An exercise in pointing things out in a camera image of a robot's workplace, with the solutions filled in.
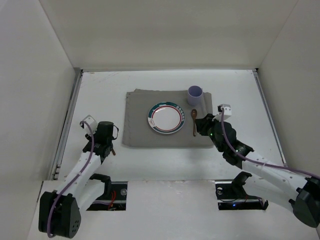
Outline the lavender plastic cup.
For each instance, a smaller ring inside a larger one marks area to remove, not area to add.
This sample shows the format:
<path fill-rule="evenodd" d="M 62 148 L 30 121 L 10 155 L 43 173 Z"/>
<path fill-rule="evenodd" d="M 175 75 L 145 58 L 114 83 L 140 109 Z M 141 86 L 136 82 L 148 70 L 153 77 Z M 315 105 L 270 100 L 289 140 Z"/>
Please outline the lavender plastic cup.
<path fill-rule="evenodd" d="M 203 97 L 203 89 L 200 86 L 192 85 L 187 90 L 187 102 L 190 106 L 199 106 Z"/>

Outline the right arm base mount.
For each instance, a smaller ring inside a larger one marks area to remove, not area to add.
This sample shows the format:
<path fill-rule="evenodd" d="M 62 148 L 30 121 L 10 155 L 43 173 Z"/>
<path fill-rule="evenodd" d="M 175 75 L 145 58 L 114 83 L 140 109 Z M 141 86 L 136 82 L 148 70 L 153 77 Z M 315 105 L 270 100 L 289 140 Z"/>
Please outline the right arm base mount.
<path fill-rule="evenodd" d="M 215 194 L 220 211 L 259 210 L 265 211 L 269 202 L 261 197 L 249 195 L 244 189 L 252 174 L 240 172 L 234 179 L 216 180 Z"/>

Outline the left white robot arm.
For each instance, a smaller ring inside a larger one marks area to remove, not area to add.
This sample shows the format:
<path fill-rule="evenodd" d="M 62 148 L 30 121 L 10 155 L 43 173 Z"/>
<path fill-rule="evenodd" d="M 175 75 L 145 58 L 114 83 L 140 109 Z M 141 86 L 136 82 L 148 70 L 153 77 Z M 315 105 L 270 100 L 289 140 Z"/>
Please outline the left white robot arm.
<path fill-rule="evenodd" d="M 110 193 L 111 178 L 96 171 L 114 154 L 113 136 L 118 127 L 110 121 L 82 120 L 88 140 L 79 160 L 64 182 L 53 191 L 45 191 L 39 201 L 38 230 L 48 238 L 72 239 L 79 230 L 81 213 L 94 201 Z"/>

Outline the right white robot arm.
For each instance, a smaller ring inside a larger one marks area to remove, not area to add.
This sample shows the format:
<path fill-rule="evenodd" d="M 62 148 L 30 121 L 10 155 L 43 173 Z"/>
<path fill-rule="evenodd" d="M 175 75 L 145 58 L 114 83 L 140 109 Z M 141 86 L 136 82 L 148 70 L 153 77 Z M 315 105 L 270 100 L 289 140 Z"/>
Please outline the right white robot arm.
<path fill-rule="evenodd" d="M 320 178 L 312 173 L 275 165 L 237 140 L 237 132 L 225 121 L 225 111 L 195 119 L 194 129 L 208 136 L 222 157 L 241 172 L 230 186 L 237 197 L 259 197 L 290 211 L 300 222 L 320 225 Z"/>

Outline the grey cloth placemat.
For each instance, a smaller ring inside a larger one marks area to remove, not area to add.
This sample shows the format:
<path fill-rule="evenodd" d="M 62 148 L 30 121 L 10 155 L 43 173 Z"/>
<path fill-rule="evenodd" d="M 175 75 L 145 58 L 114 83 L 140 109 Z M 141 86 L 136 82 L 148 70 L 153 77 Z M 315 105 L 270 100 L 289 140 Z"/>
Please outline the grey cloth placemat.
<path fill-rule="evenodd" d="M 212 94 L 203 93 L 201 103 L 195 107 L 189 105 L 187 96 L 187 90 L 135 89 L 127 92 L 122 143 L 132 148 L 212 148 L 209 137 L 199 134 L 193 136 L 191 117 L 192 109 L 197 110 L 198 118 L 213 112 Z M 149 111 L 161 102 L 177 104 L 185 114 L 182 128 L 175 133 L 158 133 L 148 123 Z"/>

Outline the white plate green rim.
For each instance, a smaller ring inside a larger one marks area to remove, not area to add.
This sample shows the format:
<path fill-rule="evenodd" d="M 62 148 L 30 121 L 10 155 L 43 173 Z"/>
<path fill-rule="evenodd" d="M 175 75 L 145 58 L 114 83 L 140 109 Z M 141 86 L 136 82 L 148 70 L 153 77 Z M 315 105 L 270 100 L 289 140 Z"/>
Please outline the white plate green rim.
<path fill-rule="evenodd" d="M 151 129 L 163 135 L 178 132 L 183 128 L 185 121 L 183 108 L 170 101 L 155 104 L 147 114 L 147 122 Z"/>

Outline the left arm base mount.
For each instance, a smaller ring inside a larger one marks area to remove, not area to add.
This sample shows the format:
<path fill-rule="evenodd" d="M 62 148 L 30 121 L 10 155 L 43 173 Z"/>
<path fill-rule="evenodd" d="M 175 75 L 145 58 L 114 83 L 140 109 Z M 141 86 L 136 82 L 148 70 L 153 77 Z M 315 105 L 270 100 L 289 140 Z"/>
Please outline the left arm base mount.
<path fill-rule="evenodd" d="M 100 195 L 87 211 L 125 211 L 127 207 L 128 182 L 112 181 L 110 176 L 94 173 L 89 181 L 104 184 Z"/>

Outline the brown wooden spoon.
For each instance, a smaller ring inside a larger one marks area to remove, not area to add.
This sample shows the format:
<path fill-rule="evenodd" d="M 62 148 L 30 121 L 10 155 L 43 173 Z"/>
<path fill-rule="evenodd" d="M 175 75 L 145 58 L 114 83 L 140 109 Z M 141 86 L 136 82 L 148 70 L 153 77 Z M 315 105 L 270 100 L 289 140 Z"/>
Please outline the brown wooden spoon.
<path fill-rule="evenodd" d="M 191 110 L 191 117 L 192 117 L 192 121 L 193 121 L 193 136 L 195 137 L 197 135 L 197 126 L 196 126 L 196 118 L 197 118 L 197 110 L 196 109 L 192 109 Z"/>

